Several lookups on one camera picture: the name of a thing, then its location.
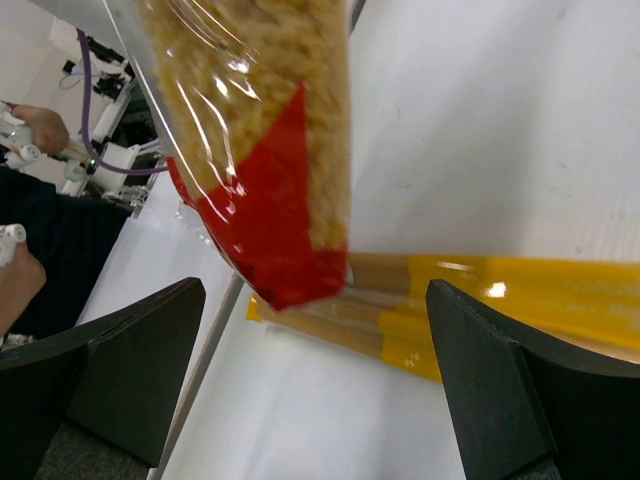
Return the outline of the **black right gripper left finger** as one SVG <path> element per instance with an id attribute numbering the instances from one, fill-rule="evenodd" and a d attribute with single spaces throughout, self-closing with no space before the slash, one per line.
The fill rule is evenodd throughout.
<path id="1" fill-rule="evenodd" d="M 158 467 L 205 289 L 180 280 L 1 354 L 4 479 L 145 479 Z"/>

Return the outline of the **yellow spaghetti bag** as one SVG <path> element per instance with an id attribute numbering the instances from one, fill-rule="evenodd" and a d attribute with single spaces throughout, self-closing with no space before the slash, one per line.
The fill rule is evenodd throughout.
<path id="1" fill-rule="evenodd" d="M 252 296 L 247 317 L 439 381 L 425 306 L 434 279 L 562 340 L 632 363 L 639 360 L 636 264 L 353 253 L 341 294 L 282 312 Z"/>

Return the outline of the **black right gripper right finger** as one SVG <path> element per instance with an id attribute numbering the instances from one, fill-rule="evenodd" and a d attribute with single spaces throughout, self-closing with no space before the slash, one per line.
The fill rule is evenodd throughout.
<path id="1" fill-rule="evenodd" d="M 636 479 L 639 367 L 512 319 L 444 280 L 426 309 L 469 479 Z"/>

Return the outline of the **person's hand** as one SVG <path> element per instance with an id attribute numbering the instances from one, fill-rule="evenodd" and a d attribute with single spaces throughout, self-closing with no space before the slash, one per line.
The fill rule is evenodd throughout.
<path id="1" fill-rule="evenodd" d="M 46 283 L 46 272 L 26 244 L 19 244 L 13 260 L 1 268 L 1 335 L 6 335 Z"/>

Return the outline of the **red clear fusilli bag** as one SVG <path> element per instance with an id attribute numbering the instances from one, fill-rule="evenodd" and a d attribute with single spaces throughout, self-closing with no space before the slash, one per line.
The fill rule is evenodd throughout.
<path id="1" fill-rule="evenodd" d="M 277 310 L 345 284 L 350 214 L 343 1 L 110 1 L 171 155 L 222 256 Z"/>

